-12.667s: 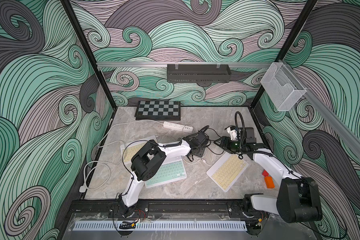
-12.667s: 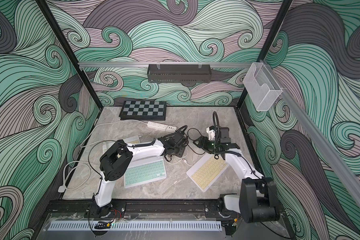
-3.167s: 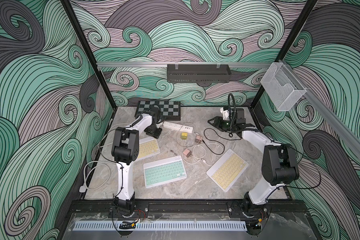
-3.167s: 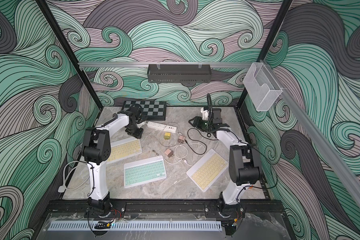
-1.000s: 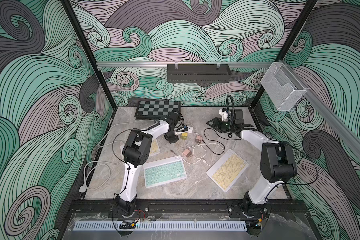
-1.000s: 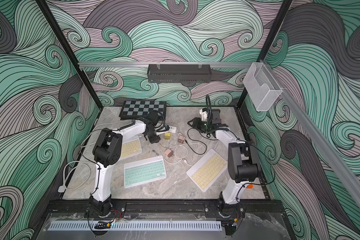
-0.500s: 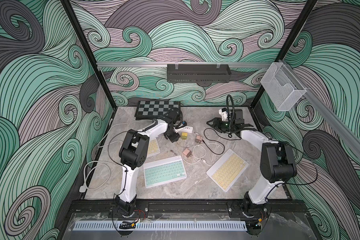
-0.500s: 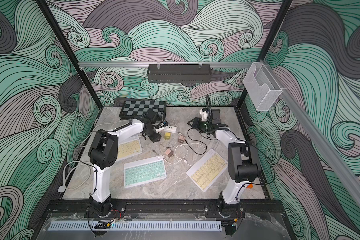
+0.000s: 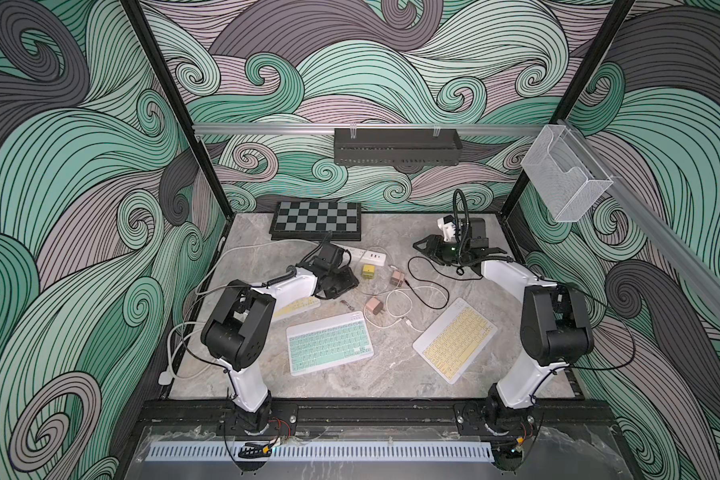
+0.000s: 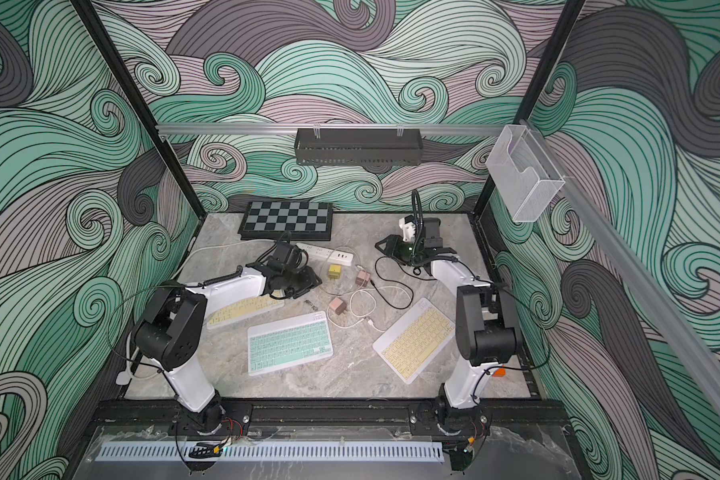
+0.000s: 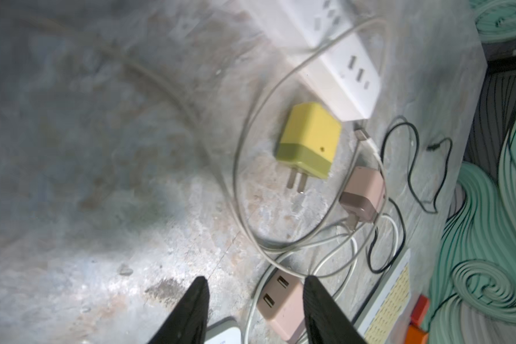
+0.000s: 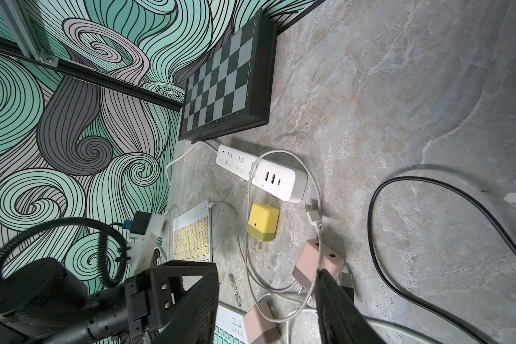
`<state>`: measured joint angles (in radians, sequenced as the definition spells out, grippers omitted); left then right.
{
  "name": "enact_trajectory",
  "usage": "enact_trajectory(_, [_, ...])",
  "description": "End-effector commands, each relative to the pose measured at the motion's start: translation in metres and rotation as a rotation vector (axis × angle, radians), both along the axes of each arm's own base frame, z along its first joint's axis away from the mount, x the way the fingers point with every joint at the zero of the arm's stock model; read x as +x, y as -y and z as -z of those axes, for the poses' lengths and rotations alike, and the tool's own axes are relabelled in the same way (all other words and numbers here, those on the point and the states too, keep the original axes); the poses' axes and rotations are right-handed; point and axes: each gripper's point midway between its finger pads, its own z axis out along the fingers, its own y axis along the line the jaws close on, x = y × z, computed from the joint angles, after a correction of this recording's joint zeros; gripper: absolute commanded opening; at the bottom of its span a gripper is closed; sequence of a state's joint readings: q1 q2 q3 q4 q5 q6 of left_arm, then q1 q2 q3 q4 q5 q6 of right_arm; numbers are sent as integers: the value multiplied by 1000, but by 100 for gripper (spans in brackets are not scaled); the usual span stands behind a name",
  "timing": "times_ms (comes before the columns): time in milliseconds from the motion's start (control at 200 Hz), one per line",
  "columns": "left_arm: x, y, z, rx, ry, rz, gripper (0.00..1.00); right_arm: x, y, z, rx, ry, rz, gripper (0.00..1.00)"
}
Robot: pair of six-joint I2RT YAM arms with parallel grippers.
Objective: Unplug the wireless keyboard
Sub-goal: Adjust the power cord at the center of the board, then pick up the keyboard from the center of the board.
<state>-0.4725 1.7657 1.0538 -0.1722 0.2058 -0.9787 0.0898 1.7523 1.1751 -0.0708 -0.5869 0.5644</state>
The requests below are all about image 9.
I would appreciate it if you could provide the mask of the yellow charger adapter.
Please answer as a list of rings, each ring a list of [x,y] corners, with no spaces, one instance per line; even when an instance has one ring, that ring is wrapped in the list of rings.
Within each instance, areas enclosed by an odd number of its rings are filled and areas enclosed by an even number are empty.
[[[372,280],[376,277],[377,267],[371,264],[364,264],[361,269],[361,277],[363,279]]]

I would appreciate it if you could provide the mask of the white power strip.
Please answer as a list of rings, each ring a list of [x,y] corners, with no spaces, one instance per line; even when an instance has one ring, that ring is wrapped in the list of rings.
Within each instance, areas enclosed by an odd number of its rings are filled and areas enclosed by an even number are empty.
[[[341,248],[350,253],[354,262],[373,266],[384,266],[386,264],[387,255],[384,252],[344,245],[341,245]]]

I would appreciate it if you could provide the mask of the yellow keyboard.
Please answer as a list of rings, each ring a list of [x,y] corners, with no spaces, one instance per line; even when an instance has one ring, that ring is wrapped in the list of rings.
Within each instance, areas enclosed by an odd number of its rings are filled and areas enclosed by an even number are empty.
[[[279,308],[273,314],[272,320],[278,322],[299,315],[321,306],[321,300],[315,296],[303,297]]]
[[[498,327],[456,299],[414,341],[413,349],[448,384],[455,384],[498,332]]]

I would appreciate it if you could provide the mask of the pink charger adapter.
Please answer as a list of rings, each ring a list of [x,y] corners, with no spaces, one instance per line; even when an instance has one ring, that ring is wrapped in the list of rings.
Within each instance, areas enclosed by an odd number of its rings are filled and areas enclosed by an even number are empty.
[[[394,270],[390,277],[390,284],[394,288],[399,288],[405,283],[405,274],[400,270]]]
[[[384,310],[384,303],[377,297],[372,297],[366,302],[365,309],[372,315],[378,315]]]

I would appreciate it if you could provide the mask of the green wireless keyboard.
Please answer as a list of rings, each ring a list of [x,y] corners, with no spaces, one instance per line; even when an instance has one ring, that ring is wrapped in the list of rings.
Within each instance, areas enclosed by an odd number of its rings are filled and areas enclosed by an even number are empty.
[[[337,315],[286,329],[293,376],[315,373],[374,355],[364,315]]]

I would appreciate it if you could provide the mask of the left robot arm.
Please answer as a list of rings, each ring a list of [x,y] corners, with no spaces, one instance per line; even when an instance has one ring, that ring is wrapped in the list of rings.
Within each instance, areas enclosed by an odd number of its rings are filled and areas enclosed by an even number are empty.
[[[277,310],[314,297],[333,300],[356,288],[349,250],[322,242],[284,274],[258,284],[233,280],[227,285],[201,332],[200,341],[217,360],[233,388],[233,402],[258,413],[271,398],[258,358]]]

